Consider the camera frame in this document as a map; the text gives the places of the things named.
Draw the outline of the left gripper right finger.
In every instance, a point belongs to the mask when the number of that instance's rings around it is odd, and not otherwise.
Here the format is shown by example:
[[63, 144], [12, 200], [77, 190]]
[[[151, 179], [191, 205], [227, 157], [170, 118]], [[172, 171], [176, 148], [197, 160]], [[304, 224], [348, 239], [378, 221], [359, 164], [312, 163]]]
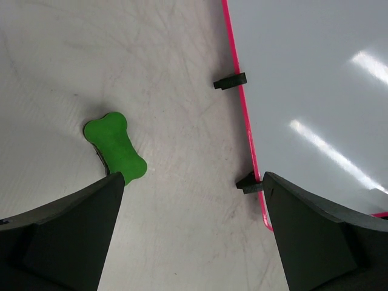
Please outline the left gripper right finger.
[[387, 290], [387, 220], [272, 172], [263, 188], [290, 290]]

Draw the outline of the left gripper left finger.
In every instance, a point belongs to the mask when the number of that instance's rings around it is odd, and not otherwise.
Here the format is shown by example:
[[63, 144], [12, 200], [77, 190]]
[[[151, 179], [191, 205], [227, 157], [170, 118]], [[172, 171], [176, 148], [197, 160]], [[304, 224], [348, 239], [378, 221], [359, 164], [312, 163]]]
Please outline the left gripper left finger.
[[1, 220], [1, 290], [97, 290], [124, 194], [114, 173]]

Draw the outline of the green whiteboard eraser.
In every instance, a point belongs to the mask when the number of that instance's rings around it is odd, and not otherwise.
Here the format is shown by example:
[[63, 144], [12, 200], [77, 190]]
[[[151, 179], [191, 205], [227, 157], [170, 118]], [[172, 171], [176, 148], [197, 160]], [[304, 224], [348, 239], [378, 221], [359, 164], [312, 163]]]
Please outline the green whiteboard eraser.
[[147, 163], [132, 145], [127, 129], [125, 116], [110, 112], [87, 122], [82, 131], [102, 161], [106, 174], [121, 173], [126, 186], [147, 171]]

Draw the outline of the pink framed whiteboard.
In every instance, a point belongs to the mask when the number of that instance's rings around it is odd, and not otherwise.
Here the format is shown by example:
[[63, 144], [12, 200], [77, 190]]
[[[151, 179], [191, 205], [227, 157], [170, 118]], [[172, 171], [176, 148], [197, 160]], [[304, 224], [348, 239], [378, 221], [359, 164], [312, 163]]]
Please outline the pink framed whiteboard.
[[387, 215], [387, 2], [223, 1], [253, 160]]

